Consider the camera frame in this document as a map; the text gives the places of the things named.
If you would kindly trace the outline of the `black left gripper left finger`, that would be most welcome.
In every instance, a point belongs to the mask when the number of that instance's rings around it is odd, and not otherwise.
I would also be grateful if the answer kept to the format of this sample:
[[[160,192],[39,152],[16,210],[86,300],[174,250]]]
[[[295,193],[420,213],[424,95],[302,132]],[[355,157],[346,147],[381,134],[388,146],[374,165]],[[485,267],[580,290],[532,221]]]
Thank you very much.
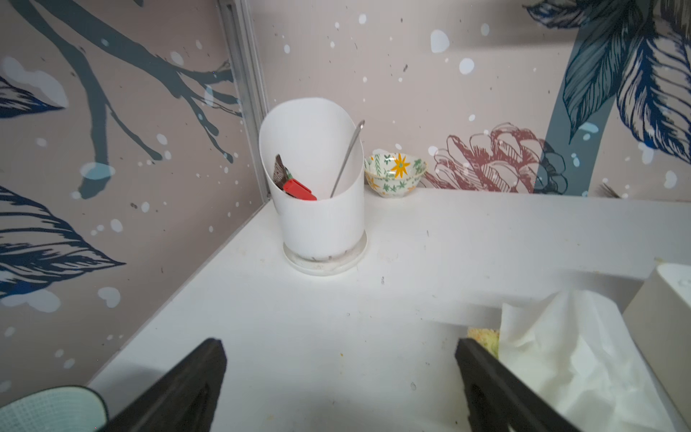
[[[222,342],[207,338],[102,431],[209,431],[227,368]]]

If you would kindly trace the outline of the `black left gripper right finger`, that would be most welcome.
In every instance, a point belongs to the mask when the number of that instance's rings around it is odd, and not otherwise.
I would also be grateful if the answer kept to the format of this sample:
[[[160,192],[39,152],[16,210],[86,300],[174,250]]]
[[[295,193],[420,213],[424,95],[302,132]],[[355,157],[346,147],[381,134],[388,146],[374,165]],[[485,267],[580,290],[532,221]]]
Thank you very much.
[[[471,430],[579,431],[477,341],[460,339],[455,359],[464,381]]]

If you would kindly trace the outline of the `white tissue box base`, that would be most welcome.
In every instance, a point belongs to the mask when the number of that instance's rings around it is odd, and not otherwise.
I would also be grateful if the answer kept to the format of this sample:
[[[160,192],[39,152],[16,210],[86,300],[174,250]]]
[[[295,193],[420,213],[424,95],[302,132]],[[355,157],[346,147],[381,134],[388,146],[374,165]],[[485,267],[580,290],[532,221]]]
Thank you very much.
[[[660,264],[624,311],[634,343],[690,423],[690,267]]]

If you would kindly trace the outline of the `light green bowl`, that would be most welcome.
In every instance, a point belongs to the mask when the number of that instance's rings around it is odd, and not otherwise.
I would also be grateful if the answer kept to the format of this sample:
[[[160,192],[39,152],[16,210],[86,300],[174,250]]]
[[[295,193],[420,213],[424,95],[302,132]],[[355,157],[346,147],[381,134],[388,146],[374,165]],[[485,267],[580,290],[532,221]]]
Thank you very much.
[[[36,392],[1,408],[1,430],[98,431],[109,420],[103,398],[83,386]]]

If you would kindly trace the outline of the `floral patterned small bowl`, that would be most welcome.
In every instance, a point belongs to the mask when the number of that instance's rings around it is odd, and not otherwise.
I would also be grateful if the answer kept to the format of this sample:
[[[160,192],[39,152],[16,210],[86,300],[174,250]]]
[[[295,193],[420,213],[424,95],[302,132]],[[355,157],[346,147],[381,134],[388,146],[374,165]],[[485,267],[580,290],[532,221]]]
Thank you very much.
[[[365,180],[383,198],[399,198],[416,189],[428,170],[422,158],[404,153],[377,153],[365,159]]]

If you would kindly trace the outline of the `white utensil holder cup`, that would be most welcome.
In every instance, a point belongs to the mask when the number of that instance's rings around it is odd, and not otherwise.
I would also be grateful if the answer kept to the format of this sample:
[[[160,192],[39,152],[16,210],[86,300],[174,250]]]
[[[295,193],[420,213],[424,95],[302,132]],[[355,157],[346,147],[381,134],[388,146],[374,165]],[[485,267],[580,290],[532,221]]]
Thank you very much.
[[[367,247],[363,144],[359,138],[333,198],[356,123],[324,98],[294,99],[275,106],[259,131],[259,150],[283,236],[284,255],[307,275],[336,275],[356,266]],[[316,201],[302,201],[273,182],[275,156]]]

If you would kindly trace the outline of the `thin metal utensil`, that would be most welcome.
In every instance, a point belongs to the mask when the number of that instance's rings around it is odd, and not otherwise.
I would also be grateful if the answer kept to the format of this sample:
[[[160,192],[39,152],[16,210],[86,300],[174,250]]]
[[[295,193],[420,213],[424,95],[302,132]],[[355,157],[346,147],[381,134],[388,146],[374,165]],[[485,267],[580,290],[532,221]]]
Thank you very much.
[[[339,185],[340,180],[341,180],[341,178],[342,178],[342,176],[343,176],[343,173],[344,173],[345,168],[346,168],[346,166],[347,166],[347,163],[348,163],[348,161],[349,161],[350,155],[351,155],[351,153],[352,153],[352,151],[353,151],[353,149],[354,149],[354,146],[356,145],[356,142],[358,142],[358,140],[359,140],[359,135],[361,134],[361,131],[363,131],[363,128],[364,128],[364,127],[365,127],[365,120],[361,120],[361,122],[359,122],[359,124],[356,125],[356,127],[354,128],[354,133],[353,133],[353,135],[352,135],[352,137],[351,137],[351,140],[350,140],[350,142],[349,142],[349,144],[348,144],[348,146],[347,146],[347,152],[345,153],[345,156],[344,156],[344,158],[343,158],[343,161],[342,161],[340,170],[339,170],[339,172],[338,172],[337,179],[336,179],[336,181],[335,181],[335,183],[334,183],[334,185],[333,185],[333,188],[332,188],[332,190],[331,190],[331,193],[330,193],[330,196],[329,196],[330,198],[333,198],[334,195],[336,194],[336,191],[337,191],[337,189],[338,189],[338,185]]]

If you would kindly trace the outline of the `red handled tool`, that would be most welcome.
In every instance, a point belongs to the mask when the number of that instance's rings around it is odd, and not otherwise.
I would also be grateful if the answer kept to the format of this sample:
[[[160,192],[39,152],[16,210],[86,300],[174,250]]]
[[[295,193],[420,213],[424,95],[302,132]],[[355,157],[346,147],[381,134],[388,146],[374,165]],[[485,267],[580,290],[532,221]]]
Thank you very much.
[[[280,155],[275,156],[275,168],[272,176],[274,184],[289,196],[302,201],[316,201],[311,190],[296,180],[284,165]]]

